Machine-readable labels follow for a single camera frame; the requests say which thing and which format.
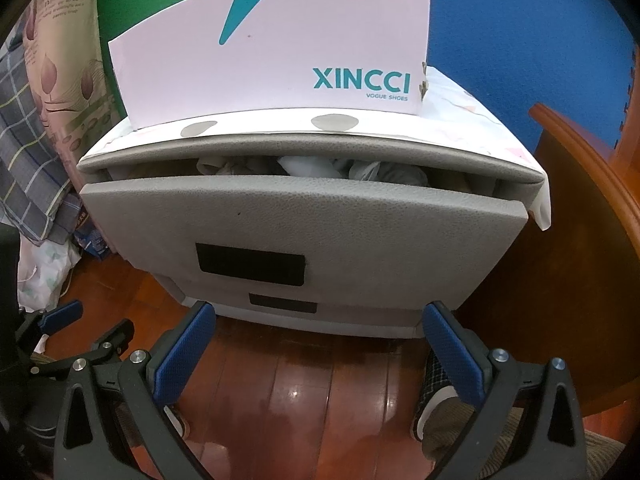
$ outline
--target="white paper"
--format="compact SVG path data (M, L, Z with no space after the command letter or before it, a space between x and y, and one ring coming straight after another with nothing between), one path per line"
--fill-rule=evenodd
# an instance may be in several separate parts
M269 108L417 114L429 3L184 0L110 41L111 59L135 129Z

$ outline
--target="wooden edge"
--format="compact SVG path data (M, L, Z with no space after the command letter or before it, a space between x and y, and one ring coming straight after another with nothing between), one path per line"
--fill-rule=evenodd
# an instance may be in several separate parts
M616 146L616 158L640 171L640 48L636 46L636 65L630 86L629 106L622 126L620 142Z
M590 400L590 402L581 406L580 410L582 416L595 415L636 397L640 397L640 377L636 377L633 381L623 384L612 392Z
M607 162L613 150L571 119L541 103L534 104L529 115L562 144L598 186L640 258L640 205Z

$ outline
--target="blue clamp pad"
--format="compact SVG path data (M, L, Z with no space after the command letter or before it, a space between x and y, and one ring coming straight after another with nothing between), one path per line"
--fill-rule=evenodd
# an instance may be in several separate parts
M51 312L47 312L38 322L38 327L43 334L53 335L60 332L82 317L82 302L73 300L71 303L59 306Z
M216 328L216 311L203 303L165 333L151 350L147 381L158 406L177 402Z
M484 403L488 383L491 381L491 364L485 352L484 354L482 351L474 352L477 354L475 357L472 355L462 339L468 339L465 330L445 306L440 302L437 303L440 308L430 303L422 311L422 329L425 338L442 364L460 400L479 408Z

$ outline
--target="gray drawer front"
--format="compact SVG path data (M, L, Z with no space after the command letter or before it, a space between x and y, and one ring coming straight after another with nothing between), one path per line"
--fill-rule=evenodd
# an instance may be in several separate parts
M199 296L206 291L208 301L249 303L251 293L401 309L443 300L457 308L527 221L516 201L287 176L120 180L87 184L81 195L125 259L171 277L187 296L190 284ZM304 256L303 283L204 272L196 244Z

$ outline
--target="plastic bag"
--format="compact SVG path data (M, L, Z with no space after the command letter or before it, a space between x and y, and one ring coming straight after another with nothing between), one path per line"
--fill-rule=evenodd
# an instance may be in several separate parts
M44 240L39 247L20 235L18 262L18 304L28 312L58 306L68 272L80 260L71 241L59 245Z

